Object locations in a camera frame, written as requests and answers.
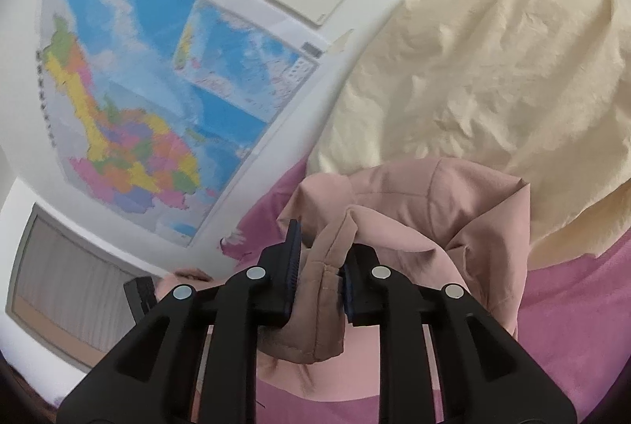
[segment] black device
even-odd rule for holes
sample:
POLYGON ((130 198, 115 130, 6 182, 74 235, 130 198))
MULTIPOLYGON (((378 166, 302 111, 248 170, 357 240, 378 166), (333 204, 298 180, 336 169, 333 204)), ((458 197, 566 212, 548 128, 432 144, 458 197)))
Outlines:
MULTIPOLYGON (((220 287, 179 285, 144 306, 131 298, 137 325, 64 400, 58 424, 187 424, 209 325, 198 422, 254 424, 257 328, 288 322, 300 254, 293 220, 284 243, 220 287)), ((349 322, 380 326, 380 424, 436 422, 424 324, 445 423, 576 424, 563 392, 460 285, 414 285, 364 245, 351 248, 340 275, 349 322)), ((127 291, 147 294, 146 283, 127 291)))

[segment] map poster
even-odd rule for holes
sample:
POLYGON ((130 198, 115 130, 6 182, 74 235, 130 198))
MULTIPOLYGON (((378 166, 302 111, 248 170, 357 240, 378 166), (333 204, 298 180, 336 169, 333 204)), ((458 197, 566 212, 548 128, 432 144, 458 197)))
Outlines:
POLYGON ((219 1, 42 1, 40 97, 65 178, 182 246, 323 52, 260 0, 219 1))

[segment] bed sheet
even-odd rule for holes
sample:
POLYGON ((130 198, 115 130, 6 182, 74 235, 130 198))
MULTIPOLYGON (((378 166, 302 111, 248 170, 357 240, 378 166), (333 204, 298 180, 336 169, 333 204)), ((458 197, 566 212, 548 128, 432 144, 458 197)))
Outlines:
MULTIPOLYGON (((222 241, 238 270, 282 241, 276 218, 305 176, 289 170, 222 241)), ((519 342, 572 400, 579 419, 596 407, 631 355, 631 230, 600 258, 584 256, 531 271, 519 311, 519 342)), ((258 383, 259 422, 377 422, 379 398, 320 403, 258 383)))

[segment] blue ocean on map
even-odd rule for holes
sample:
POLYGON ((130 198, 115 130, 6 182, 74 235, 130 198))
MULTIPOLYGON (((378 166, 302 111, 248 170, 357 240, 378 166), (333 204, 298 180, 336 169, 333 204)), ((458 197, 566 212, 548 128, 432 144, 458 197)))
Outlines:
POLYGON ((181 245, 316 69, 209 0, 43 0, 41 20, 65 177, 181 245))

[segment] silver screw head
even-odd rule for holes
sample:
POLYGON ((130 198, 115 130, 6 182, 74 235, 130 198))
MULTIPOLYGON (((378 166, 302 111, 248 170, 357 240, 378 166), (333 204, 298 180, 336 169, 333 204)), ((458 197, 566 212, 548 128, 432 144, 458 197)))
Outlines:
POLYGON ((255 265, 254 267, 251 267, 250 269, 248 269, 245 275, 250 280, 260 280, 261 278, 265 276, 265 269, 263 269, 262 267, 259 267, 258 265, 255 265))
POLYGON ((459 300, 465 295, 465 289, 457 283, 452 283, 445 287, 445 294, 453 300, 459 300))
POLYGON ((186 298, 190 298, 192 294, 193 290, 188 285, 179 285, 173 290, 173 297, 176 300, 185 300, 186 298))
POLYGON ((379 278, 380 280, 385 280, 392 275, 392 271, 390 271, 390 269, 388 269, 385 265, 373 267, 371 273, 375 278, 379 278))

